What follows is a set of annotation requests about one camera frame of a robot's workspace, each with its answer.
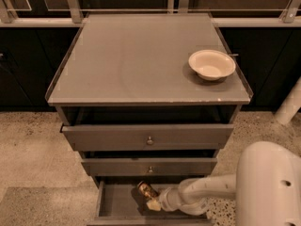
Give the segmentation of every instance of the cabinet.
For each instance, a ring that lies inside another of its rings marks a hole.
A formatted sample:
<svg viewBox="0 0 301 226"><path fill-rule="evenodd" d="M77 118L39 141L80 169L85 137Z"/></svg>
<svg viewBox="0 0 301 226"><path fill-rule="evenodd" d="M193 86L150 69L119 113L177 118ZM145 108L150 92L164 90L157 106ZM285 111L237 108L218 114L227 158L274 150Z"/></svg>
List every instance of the cabinet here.
<svg viewBox="0 0 301 226"><path fill-rule="evenodd" d="M160 189L214 169L251 93L239 68L206 82L187 61L201 49L227 53L225 45L207 14L88 17L46 98L100 189L90 225L211 225L149 211L135 185Z"/></svg>

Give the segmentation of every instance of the floor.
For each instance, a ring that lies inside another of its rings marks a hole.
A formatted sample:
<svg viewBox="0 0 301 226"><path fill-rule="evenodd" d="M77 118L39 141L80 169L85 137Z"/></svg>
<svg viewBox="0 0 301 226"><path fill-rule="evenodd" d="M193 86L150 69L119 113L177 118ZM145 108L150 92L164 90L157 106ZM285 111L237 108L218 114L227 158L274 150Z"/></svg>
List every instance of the floor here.
<svg viewBox="0 0 301 226"><path fill-rule="evenodd" d="M56 113L0 113L0 225L86 225L98 190L62 134ZM271 112L240 112L213 175L234 173L243 149L273 141L301 155L301 114L286 126ZM209 199L215 225L235 224L235 201Z"/></svg>

